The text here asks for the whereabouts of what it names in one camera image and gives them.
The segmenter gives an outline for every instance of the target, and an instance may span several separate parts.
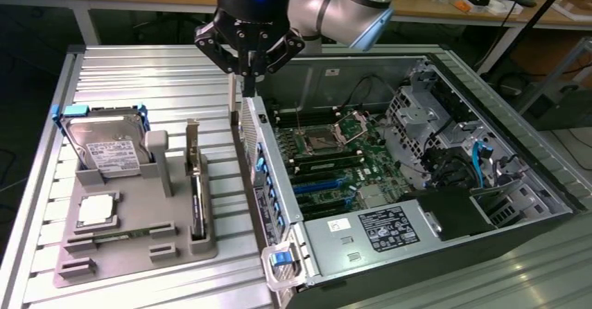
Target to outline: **workbench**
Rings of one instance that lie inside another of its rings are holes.
[[[478,73],[490,69],[527,20],[538,10],[543,0],[535,0],[535,2],[537,6],[534,8],[523,8],[519,15],[513,15],[507,19],[506,27],[509,29],[482,62]],[[216,0],[0,0],[0,4],[72,9],[85,44],[97,45],[100,44],[100,39],[88,13],[90,9],[213,13]],[[499,26],[503,20],[503,15],[494,16],[487,13],[467,14],[459,11],[450,3],[439,3],[430,0],[392,0],[391,6],[395,9],[391,17],[392,21]],[[549,9],[534,27],[560,30],[592,30],[592,21],[573,21],[555,10]]]
[[[348,52],[327,46],[324,52]],[[371,52],[430,52],[455,73],[461,60],[435,45],[378,45]],[[52,104],[148,108],[169,134],[168,156],[184,150],[184,120],[200,119],[208,158],[219,254],[175,267],[92,283],[52,285],[73,186],[76,155],[49,110],[0,270],[0,308],[271,308],[229,131],[239,105],[229,79],[191,46],[88,46],[68,53]],[[588,208],[592,202],[584,201]],[[358,303],[356,308],[588,308],[592,215],[574,218],[502,257]]]

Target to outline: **wooden table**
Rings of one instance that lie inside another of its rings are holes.
[[[523,8],[519,15],[509,17],[505,24],[509,29],[499,39],[491,54],[483,61],[478,72],[489,70],[543,1],[535,0],[537,6],[534,8]],[[54,6],[72,9],[84,41],[88,45],[92,45],[100,42],[88,14],[90,9],[212,13],[216,0],[0,0],[0,3],[24,6]],[[431,0],[392,0],[392,8],[395,13],[391,20],[402,22],[498,26],[505,18],[505,15],[494,16],[487,13],[465,13],[450,3],[439,3]],[[561,30],[592,30],[592,22],[573,21],[555,10],[549,9],[534,27]]]

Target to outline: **hard drive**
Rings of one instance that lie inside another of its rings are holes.
[[[143,105],[117,108],[66,106],[52,110],[53,121],[68,138],[81,169],[98,169],[102,177],[137,175],[152,162],[144,136],[149,131]]]

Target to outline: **warning label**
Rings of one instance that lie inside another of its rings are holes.
[[[399,206],[358,217],[375,251],[382,252],[419,241]]]
[[[132,141],[108,141],[85,144],[92,161],[102,173],[140,168]]]

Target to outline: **motherboard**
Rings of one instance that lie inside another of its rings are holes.
[[[413,190],[398,169],[400,164],[384,147],[386,127],[367,112],[352,110],[342,116],[336,114],[322,117],[295,114],[295,123],[275,126],[275,138],[306,220],[391,204]]]

